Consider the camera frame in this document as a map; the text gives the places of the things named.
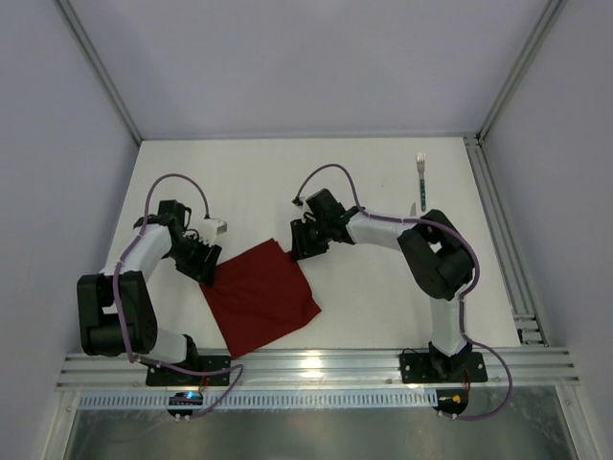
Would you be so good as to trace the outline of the dark red cloth napkin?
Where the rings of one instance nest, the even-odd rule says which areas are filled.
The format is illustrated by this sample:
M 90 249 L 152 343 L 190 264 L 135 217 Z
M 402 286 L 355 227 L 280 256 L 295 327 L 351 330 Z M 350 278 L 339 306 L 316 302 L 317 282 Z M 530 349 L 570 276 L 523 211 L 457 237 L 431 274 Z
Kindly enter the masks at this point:
M 308 325 L 320 312 L 298 263 L 273 239 L 219 264 L 200 286 L 231 358 Z

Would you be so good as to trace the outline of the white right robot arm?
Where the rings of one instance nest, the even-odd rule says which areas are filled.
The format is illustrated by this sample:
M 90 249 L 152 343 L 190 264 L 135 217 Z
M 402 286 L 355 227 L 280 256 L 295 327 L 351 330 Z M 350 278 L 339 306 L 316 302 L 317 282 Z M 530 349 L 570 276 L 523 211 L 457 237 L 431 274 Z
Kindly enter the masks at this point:
M 430 299 L 432 335 L 425 375 L 438 381 L 458 378 L 472 353 L 461 329 L 461 293 L 477 274 L 477 264 L 447 215 L 433 209 L 417 218 L 377 216 L 358 206 L 345 208 L 326 188 L 306 205 L 303 216 L 290 222 L 291 259 L 322 255 L 332 242 L 401 253 L 417 287 Z

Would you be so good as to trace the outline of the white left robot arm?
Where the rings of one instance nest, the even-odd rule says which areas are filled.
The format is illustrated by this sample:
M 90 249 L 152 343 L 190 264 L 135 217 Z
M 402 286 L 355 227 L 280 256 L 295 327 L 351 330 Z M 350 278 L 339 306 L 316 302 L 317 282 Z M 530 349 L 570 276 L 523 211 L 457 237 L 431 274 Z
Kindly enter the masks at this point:
M 83 275 L 77 282 L 80 343 L 89 356 L 130 354 L 147 366 L 171 365 L 198 371 L 193 339 L 158 326 L 148 278 L 164 259 L 178 273 L 212 287 L 221 247 L 188 227 L 192 210 L 163 200 L 158 211 L 134 224 L 136 243 L 116 266 Z

